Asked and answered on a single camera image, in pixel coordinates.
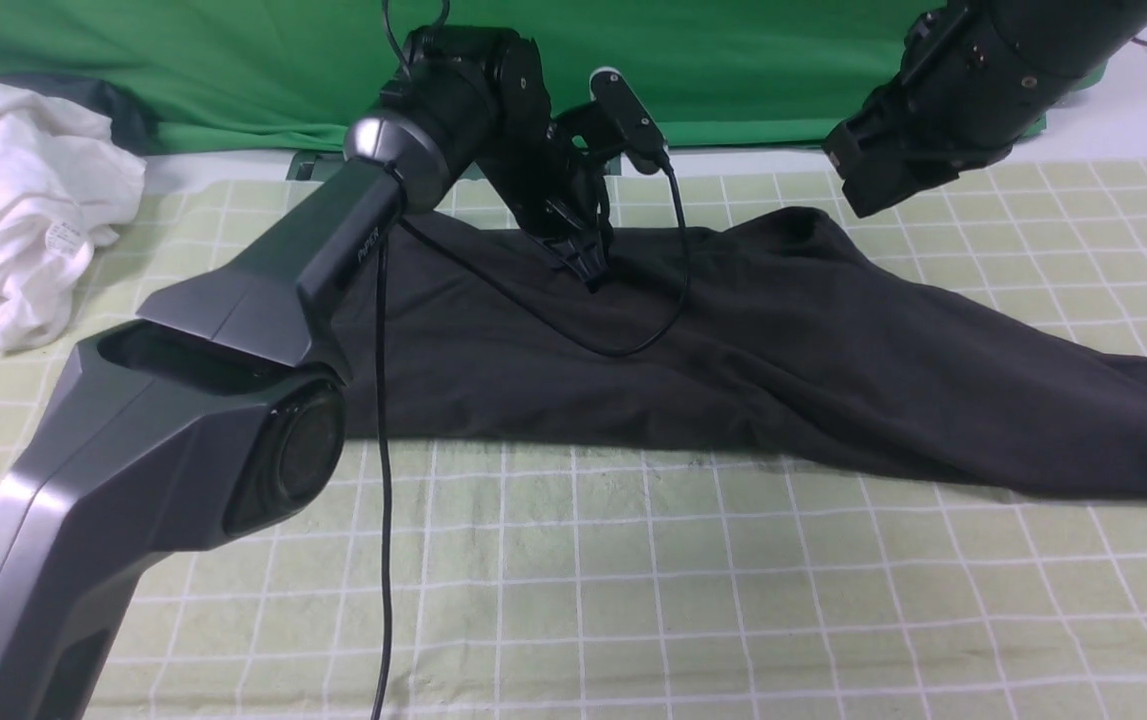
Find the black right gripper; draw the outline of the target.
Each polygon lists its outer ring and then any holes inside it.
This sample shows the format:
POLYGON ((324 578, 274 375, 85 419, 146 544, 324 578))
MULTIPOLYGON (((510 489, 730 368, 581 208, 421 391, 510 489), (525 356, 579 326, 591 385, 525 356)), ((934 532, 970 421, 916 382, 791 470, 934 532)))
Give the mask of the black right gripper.
POLYGON ((885 211, 1007 156, 1019 138, 1015 55, 988 8, 924 11, 892 79, 824 138, 857 217, 885 211))

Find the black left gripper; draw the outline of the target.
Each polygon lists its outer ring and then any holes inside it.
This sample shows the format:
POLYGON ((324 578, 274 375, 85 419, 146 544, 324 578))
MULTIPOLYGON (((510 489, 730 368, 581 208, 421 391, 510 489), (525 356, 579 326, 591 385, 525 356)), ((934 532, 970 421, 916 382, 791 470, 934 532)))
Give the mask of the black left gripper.
POLYGON ((551 269, 590 294, 609 281, 602 228, 602 183, 574 138, 553 119, 540 50, 531 38, 499 36, 489 58, 499 130, 478 155, 478 169, 518 228, 551 241, 551 269))

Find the gray left robot arm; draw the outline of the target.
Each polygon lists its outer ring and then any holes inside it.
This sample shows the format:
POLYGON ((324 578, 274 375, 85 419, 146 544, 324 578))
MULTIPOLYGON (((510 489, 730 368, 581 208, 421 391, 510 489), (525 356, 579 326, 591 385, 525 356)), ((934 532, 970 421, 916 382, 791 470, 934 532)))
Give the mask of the gray left robot arm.
POLYGON ((555 117, 532 40, 419 28, 344 163, 233 260, 76 343, 0 482, 0 719, 78 719, 145 570, 272 527, 320 495, 353 378, 334 315, 387 233, 477 167, 528 237, 604 274, 592 99, 555 117))

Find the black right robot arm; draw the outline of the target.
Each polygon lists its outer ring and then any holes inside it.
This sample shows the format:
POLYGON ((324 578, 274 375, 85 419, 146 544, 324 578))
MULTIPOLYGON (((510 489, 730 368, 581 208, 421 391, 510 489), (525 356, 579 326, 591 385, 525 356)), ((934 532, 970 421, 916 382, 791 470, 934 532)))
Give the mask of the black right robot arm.
POLYGON ((1007 158, 1147 26, 1147 1, 949 1, 924 11, 899 68, 824 141, 857 217, 1007 158))

